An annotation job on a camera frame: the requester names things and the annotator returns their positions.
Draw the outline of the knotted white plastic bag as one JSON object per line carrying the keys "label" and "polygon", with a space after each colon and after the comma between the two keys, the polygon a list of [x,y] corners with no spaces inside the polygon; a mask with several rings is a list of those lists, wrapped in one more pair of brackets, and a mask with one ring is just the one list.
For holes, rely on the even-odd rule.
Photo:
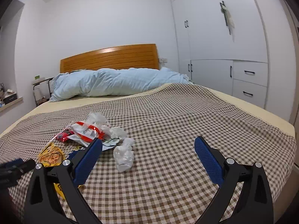
{"label": "knotted white plastic bag", "polygon": [[132,167],[135,158],[134,143],[135,140],[133,138],[124,138],[121,145],[114,148],[113,157],[119,172],[127,171]]}

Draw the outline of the brown checkered bedspread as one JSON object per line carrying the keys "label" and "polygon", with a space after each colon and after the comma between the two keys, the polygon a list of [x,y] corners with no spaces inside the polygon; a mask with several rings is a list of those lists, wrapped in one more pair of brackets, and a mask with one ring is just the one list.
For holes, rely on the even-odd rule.
{"label": "brown checkered bedspread", "polygon": [[118,172],[105,151],[81,193],[103,223],[194,223],[218,187],[194,150],[202,136],[224,157],[240,164],[260,162],[277,200],[293,169],[292,125],[261,108],[242,110],[236,101],[187,84],[111,101],[76,99],[45,103],[1,137],[1,162],[37,159],[53,137],[71,123],[102,114],[135,140],[133,166]]}

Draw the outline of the yellow snack packet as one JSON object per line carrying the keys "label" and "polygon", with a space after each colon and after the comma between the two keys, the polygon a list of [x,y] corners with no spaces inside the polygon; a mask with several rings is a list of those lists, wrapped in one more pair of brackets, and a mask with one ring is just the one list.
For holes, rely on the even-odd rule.
{"label": "yellow snack packet", "polygon": [[[85,147],[75,147],[73,150],[85,150]],[[64,152],[53,142],[47,143],[38,154],[38,162],[45,167],[58,166],[67,158]]]}

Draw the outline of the white tissue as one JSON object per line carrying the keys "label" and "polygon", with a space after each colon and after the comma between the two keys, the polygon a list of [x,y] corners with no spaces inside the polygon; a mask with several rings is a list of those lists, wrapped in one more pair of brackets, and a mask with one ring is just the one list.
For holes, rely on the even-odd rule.
{"label": "white tissue", "polygon": [[124,139],[127,137],[126,131],[124,131],[121,127],[108,127],[106,125],[102,125],[101,130],[111,139]]}

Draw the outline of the red blue snack wrapper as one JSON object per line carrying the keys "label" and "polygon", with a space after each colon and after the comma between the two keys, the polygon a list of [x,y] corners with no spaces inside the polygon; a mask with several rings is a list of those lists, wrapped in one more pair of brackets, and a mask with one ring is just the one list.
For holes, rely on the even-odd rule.
{"label": "red blue snack wrapper", "polygon": [[68,137],[73,135],[74,132],[71,128],[65,128],[63,131],[61,131],[60,133],[57,134],[57,136],[55,137],[55,139],[59,142],[67,142],[68,141]]}

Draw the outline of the white built-in wardrobe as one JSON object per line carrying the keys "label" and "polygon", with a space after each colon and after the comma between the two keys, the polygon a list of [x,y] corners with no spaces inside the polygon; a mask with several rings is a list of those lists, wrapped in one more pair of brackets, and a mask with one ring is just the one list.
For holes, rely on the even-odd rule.
{"label": "white built-in wardrobe", "polygon": [[[220,2],[234,24],[226,27]],[[268,51],[255,0],[171,0],[179,71],[193,83],[264,108],[268,89]]]}

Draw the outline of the black metal side rack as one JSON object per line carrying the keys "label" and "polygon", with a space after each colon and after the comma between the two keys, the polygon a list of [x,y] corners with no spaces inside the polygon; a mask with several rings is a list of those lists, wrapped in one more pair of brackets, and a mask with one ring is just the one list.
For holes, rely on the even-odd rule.
{"label": "black metal side rack", "polygon": [[34,80],[32,81],[31,85],[33,87],[33,96],[36,107],[49,101],[52,95],[50,87],[52,80],[53,77],[45,78],[41,77],[40,75],[36,75],[34,77]]}

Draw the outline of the wooden window sill shelf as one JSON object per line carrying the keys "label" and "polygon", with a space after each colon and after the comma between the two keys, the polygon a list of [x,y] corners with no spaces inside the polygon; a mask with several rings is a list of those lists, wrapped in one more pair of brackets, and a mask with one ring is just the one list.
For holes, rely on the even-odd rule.
{"label": "wooden window sill shelf", "polygon": [[13,105],[15,105],[18,102],[21,102],[23,100],[23,97],[17,98],[16,100],[4,105],[3,107],[0,107],[0,112],[8,109],[9,107],[12,107]]}

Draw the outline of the light blue duvet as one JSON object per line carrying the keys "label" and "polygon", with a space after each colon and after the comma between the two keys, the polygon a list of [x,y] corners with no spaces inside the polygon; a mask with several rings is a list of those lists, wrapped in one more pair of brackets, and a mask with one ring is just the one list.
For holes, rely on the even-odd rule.
{"label": "light blue duvet", "polygon": [[51,102],[70,99],[74,96],[103,97],[129,96],[158,88],[166,83],[190,84],[185,74],[169,68],[79,70],[61,73],[51,81]]}

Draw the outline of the red white snack wrapper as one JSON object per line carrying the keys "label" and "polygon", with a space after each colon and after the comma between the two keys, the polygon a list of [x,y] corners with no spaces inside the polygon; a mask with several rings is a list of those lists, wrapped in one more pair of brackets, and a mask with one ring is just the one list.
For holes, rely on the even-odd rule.
{"label": "red white snack wrapper", "polygon": [[111,139],[101,130],[101,126],[112,127],[109,121],[101,113],[89,113],[85,121],[77,121],[69,126],[74,132],[68,140],[74,141],[88,147],[94,139],[101,140],[102,150],[114,148],[122,139]]}

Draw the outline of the bag hanging on wardrobe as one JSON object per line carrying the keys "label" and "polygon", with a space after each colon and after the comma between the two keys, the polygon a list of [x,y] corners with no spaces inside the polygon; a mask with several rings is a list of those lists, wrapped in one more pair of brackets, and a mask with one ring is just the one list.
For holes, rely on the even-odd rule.
{"label": "bag hanging on wardrobe", "polygon": [[220,7],[221,7],[221,12],[224,15],[226,27],[229,30],[229,34],[232,36],[232,40],[235,41],[235,24],[234,24],[233,18],[231,16],[227,6],[225,5],[224,1],[220,2]]}

